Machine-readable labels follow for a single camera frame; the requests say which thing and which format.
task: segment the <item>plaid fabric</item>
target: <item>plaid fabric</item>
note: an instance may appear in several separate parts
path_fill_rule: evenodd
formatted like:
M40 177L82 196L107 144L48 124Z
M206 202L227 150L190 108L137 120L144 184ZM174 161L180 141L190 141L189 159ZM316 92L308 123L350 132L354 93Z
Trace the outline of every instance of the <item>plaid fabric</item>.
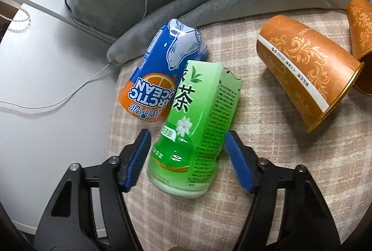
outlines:
M345 11L311 9L283 14L318 30L350 52ZM272 16L253 16L200 28L208 44L208 60L223 64L244 80L232 129L258 156L283 167L308 167L343 241L371 202L372 97L352 88L336 110L315 131L306 134L299 114L256 54L256 36ZM135 59L122 68L117 92L139 61ZM116 102L112 154L131 143L142 127L150 129L153 142L156 141L162 124L142 123ZM283 197L280 191L269 243L278 235ZM144 170L125 200L144 250L164 251L180 246L228 251L239 236L252 196L239 186L223 151L215 180L202 197L181 199L167 195L149 182Z

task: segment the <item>orange soda can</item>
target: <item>orange soda can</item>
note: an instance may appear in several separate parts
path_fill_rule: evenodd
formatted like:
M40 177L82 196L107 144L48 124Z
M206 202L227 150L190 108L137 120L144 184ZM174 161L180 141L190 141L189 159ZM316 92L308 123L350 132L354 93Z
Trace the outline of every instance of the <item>orange soda can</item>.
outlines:
M119 94L133 116L156 122L169 112L188 60L205 59L207 45L195 29L172 19L156 33L137 69Z

